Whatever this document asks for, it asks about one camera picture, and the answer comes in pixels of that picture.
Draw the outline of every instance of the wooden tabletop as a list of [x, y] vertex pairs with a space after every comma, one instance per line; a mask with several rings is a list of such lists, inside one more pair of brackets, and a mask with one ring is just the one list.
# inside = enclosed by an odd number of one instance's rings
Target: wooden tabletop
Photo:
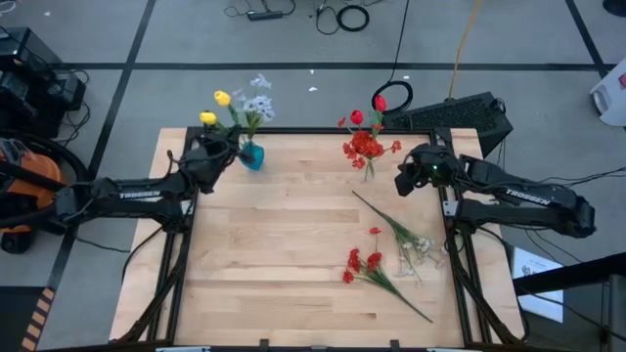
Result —
[[[160, 131], [152, 177], [166, 171], [167, 150], [182, 152], [185, 133]], [[418, 266], [419, 286], [415, 277], [397, 278], [400, 264], [391, 228], [352, 195], [356, 191], [440, 247], [445, 234], [436, 189], [424, 187], [402, 198], [393, 185], [405, 152], [427, 143], [427, 136], [381, 134], [385, 146], [400, 140], [404, 150], [378, 160], [376, 178], [367, 182], [363, 170], [352, 168], [342, 152], [348, 138], [256, 135], [266, 153], [262, 169], [250, 171], [236, 161], [214, 194], [200, 195], [176, 344], [255, 346], [268, 338], [276, 346], [388, 347], [390, 339], [403, 347], [463, 346], [449, 260], [440, 268], [431, 259]], [[453, 130], [453, 145], [458, 154], [481, 157], [474, 130]], [[382, 229], [385, 272], [434, 324], [379, 287], [342, 282], [350, 249], [358, 247], [365, 256], [374, 251], [368, 231], [375, 226]], [[133, 247], [156, 228], [157, 223], [140, 220]], [[499, 233], [497, 226], [489, 228]], [[124, 334], [152, 299], [164, 238], [142, 248], [128, 266], [112, 338]], [[488, 235], [478, 232], [473, 238], [484, 296], [513, 334], [522, 336], [505, 251]], [[472, 334], [480, 340], [468, 302]], [[159, 336], [164, 336], [168, 312], [169, 301], [163, 305]]]

